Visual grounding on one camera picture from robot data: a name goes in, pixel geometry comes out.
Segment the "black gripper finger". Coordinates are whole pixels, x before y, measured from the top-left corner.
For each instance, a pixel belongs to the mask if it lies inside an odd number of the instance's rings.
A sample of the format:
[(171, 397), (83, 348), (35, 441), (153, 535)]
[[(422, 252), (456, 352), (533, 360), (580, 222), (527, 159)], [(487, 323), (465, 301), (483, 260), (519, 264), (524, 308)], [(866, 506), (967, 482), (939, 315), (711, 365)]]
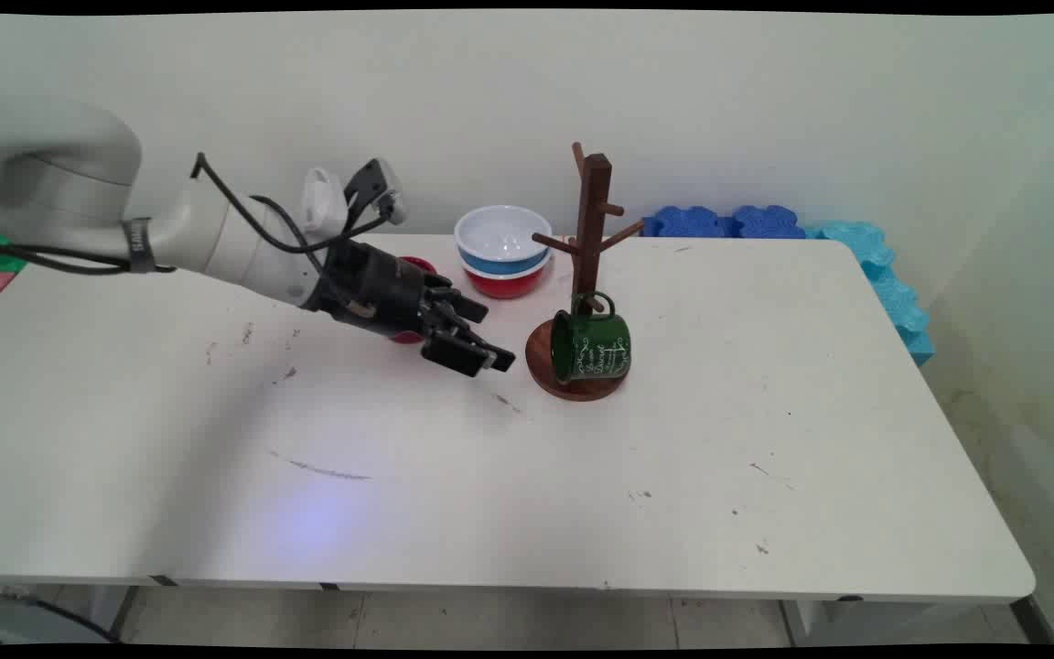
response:
[(452, 332), (435, 330), (424, 341), (422, 356), (468, 377), (477, 377), (485, 370), (508, 372), (516, 358), (511, 351), (462, 329)]
[(487, 306), (471, 299), (471, 297), (464, 296), (458, 289), (451, 286), (429, 287), (428, 301), (441, 308), (450, 308), (450, 313), (460, 318), (457, 324), (461, 319), (481, 324), (482, 319), (489, 313)]

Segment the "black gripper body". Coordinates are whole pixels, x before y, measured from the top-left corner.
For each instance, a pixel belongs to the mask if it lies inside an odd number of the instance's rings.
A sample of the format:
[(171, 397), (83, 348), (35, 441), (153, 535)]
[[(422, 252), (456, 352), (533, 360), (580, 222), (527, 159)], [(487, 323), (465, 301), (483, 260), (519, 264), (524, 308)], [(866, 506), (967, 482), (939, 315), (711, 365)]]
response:
[(394, 257), (368, 243), (346, 241), (326, 250), (318, 274), (307, 301), (309, 311), (388, 340), (406, 333), (426, 340), (435, 330), (455, 329), (450, 309), (428, 301), (429, 287), (452, 287), (434, 268)]

